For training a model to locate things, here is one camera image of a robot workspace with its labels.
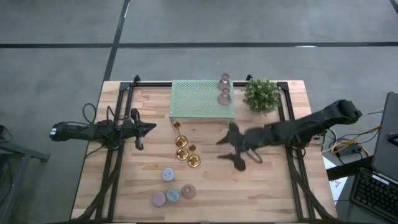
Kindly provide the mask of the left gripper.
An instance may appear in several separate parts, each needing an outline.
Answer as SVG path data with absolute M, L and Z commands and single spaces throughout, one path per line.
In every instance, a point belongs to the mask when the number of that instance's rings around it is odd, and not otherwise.
M 133 108 L 131 110 L 131 119 L 123 119 L 123 139 L 135 137 L 135 147 L 141 151 L 144 149 L 141 137 L 144 138 L 156 126 L 156 123 L 146 123 L 141 121 L 138 110 Z

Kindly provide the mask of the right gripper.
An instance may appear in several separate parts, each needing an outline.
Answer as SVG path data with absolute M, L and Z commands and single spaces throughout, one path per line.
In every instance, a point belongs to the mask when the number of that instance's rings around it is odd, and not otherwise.
M 239 140 L 239 128 L 236 123 L 229 123 L 228 132 L 225 137 L 217 141 L 217 144 L 237 144 Z M 262 157 L 256 152 L 260 147 L 265 147 L 269 144 L 267 140 L 267 131 L 262 127 L 250 128 L 245 131 L 241 143 L 238 143 L 238 152 L 245 153 L 255 163 L 262 164 Z M 232 161 L 234 168 L 238 171 L 246 170 L 246 163 L 241 158 L 240 154 L 229 153 L 220 155 L 218 159 L 226 159 Z

